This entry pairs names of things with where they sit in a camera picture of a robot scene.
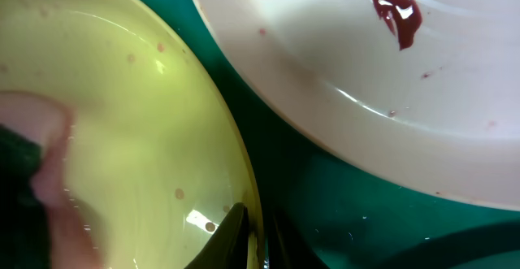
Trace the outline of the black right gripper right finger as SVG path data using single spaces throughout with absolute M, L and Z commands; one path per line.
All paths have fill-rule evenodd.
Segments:
M 270 269 L 328 269 L 282 210 L 269 218 L 267 245 Z

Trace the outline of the green pink sponge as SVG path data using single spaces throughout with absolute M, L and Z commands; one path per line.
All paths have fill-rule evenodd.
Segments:
M 51 98 L 1 93 L 1 266 L 102 267 L 64 184 L 71 112 Z

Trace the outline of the yellow green plate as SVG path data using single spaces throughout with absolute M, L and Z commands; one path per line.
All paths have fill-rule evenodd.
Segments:
M 263 264 L 262 211 L 232 115 L 184 41 L 140 0 L 1 0 L 1 93 L 73 117 L 64 184 L 100 268 L 185 268 L 232 206 Z

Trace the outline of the white plate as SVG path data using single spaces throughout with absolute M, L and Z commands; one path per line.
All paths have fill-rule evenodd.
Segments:
M 193 0 L 241 78 L 395 184 L 519 208 L 519 0 Z

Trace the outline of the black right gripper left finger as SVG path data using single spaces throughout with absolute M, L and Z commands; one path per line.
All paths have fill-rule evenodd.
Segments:
M 248 210 L 238 202 L 185 269 L 246 269 L 248 243 Z

